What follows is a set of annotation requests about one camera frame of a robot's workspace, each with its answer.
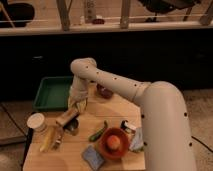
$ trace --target wooden table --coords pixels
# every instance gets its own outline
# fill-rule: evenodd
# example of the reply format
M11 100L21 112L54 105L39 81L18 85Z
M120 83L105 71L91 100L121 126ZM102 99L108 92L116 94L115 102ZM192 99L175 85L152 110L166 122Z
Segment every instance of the wooden table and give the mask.
M55 118L62 112L45 112L46 123L55 125ZM34 133L23 171L86 171L91 170L81 157L89 145L88 137L103 127L103 121L109 127L119 127L122 120L128 120L135 126L141 126L140 111L137 106L114 94L110 100L103 99L91 84L86 111L78 117L79 133L76 136L65 133L60 148L40 153L43 136ZM128 151L120 161L106 161L100 170L145 170L144 153Z

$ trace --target pepper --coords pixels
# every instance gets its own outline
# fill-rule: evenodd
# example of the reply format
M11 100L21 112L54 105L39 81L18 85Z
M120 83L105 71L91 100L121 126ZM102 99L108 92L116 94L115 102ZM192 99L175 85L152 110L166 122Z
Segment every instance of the pepper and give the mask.
M96 140L98 140L107 128L108 128L108 124L106 121L104 121L104 127L101 130L99 130L98 132L96 132L95 134L91 135L89 137L89 141L95 142Z

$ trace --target robotic arm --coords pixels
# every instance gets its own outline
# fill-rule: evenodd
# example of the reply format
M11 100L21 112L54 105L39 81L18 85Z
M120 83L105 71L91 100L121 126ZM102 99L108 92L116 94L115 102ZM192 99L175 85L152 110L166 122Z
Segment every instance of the robotic arm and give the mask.
M143 124L145 164L148 171L196 171L185 101L168 82L138 82L102 71L92 58L76 59L70 96L87 98L89 80L140 107Z

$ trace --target green tray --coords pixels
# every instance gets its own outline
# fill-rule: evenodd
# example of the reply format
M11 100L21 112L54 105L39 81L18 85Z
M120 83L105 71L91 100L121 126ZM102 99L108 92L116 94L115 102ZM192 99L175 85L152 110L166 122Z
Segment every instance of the green tray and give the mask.
M33 107L37 111L67 110L69 89L73 77L44 77L41 80Z

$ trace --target cup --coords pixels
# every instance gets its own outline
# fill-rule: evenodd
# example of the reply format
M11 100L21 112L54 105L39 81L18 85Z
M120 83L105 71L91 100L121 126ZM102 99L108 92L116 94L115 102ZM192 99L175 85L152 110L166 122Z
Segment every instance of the cup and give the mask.
M45 130L47 125L45 123L44 115L42 113L34 113L28 118L27 126L36 132Z

